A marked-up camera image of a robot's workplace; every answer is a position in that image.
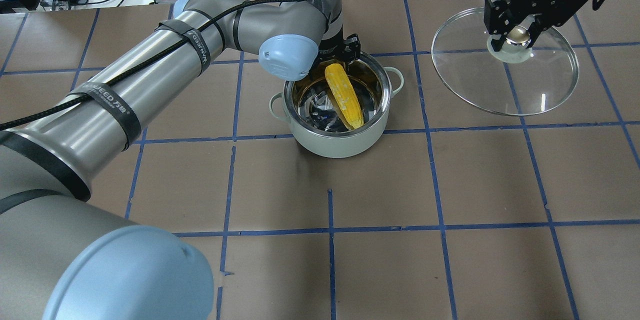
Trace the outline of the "yellow corn cob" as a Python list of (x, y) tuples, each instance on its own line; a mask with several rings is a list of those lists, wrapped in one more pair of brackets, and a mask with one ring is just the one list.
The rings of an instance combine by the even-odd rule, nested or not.
[(328, 65), (325, 67), (324, 75), (333, 96), (333, 105), (339, 110), (340, 119), (352, 130), (363, 127), (365, 121), (361, 104), (343, 65)]

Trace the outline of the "glass pot lid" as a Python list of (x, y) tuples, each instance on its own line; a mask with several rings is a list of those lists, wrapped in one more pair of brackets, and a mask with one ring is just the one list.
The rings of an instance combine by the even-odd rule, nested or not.
[(539, 115), (565, 103), (579, 80), (578, 57), (567, 39), (549, 28), (527, 48), (526, 20), (496, 52), (483, 15), (482, 7), (469, 8), (435, 32), (430, 54), (445, 87), (480, 110), (506, 117)]

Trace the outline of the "pale green electric pot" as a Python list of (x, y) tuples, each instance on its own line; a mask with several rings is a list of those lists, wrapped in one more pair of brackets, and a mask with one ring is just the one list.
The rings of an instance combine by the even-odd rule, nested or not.
[(325, 78), (325, 68), (336, 59), (321, 62), (299, 81), (288, 81), (269, 101), (269, 112), (286, 123), (295, 140), (325, 158), (349, 158), (372, 147), (386, 130), (391, 100), (405, 79), (395, 67), (381, 65), (361, 52), (350, 67), (350, 82), (362, 108), (365, 124), (350, 129), (339, 117)]

